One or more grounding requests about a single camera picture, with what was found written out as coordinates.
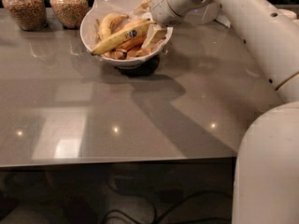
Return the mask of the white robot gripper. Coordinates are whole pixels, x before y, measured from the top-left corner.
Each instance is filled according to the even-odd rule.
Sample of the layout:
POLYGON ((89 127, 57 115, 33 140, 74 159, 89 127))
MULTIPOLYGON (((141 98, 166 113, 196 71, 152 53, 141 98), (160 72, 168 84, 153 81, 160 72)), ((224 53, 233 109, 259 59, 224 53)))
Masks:
MULTIPOLYGON (((200 15, 200 24, 213 21, 219 15, 221 8, 212 0, 143 0, 133 13, 141 15, 151 13, 152 18, 163 26, 174 27, 184 20, 187 14, 200 15)), ((166 38, 167 29, 159 24, 151 24, 142 49, 151 49, 166 38)))

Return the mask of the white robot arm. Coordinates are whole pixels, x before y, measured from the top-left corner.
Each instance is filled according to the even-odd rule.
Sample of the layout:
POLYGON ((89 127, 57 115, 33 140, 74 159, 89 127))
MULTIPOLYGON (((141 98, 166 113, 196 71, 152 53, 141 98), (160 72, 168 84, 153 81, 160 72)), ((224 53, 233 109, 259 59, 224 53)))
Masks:
POLYGON ((211 4, 262 74, 250 92, 270 104, 237 151, 232 224, 299 224, 299 25, 267 0, 149 0, 149 11, 173 27, 211 4))

